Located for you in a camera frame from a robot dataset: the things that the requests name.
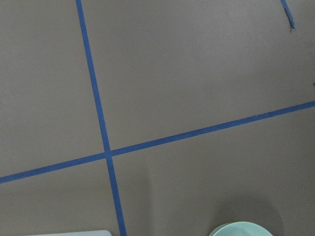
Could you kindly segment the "mint green bowl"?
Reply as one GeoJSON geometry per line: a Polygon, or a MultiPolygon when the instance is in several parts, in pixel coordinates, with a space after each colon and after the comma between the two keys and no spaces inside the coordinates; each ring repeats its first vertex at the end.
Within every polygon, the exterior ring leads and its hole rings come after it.
{"type": "Polygon", "coordinates": [[[209,236],[272,236],[272,234],[252,222],[234,222],[216,227],[209,236]]]}

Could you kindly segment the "clear plastic box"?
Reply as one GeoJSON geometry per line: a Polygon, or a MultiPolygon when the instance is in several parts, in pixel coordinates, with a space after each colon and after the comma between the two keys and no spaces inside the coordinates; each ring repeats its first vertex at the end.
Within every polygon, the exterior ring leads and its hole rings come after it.
{"type": "Polygon", "coordinates": [[[55,234],[41,234],[30,236],[112,236],[107,230],[98,231],[84,231],[84,232],[70,232],[70,233],[55,233],[55,234]]]}

